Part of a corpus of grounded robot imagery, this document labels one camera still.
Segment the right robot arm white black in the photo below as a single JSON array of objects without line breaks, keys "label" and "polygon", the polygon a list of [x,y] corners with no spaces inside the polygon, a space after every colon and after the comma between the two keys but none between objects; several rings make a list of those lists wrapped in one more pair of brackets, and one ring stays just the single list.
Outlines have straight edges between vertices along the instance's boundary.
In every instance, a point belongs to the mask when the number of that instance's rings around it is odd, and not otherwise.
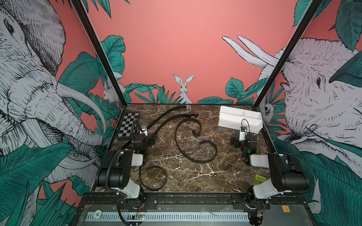
[{"label": "right robot arm white black", "polygon": [[266,200],[284,193],[295,193],[309,189],[310,180],[297,157],[293,154],[256,153],[256,137],[250,133],[239,138],[231,137],[230,144],[239,148],[246,165],[266,168],[270,178],[248,191],[250,200]]}]

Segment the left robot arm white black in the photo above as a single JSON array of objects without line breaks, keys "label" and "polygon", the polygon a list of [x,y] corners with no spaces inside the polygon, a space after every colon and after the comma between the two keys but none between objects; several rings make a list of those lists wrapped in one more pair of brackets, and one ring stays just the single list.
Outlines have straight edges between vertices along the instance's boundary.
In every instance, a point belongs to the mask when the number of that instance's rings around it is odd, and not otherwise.
[{"label": "left robot arm white black", "polygon": [[137,134],[118,151],[106,152],[95,176],[95,186],[122,195],[125,199],[145,201],[143,188],[131,178],[132,167],[146,162],[148,148],[155,144],[153,136]]}]

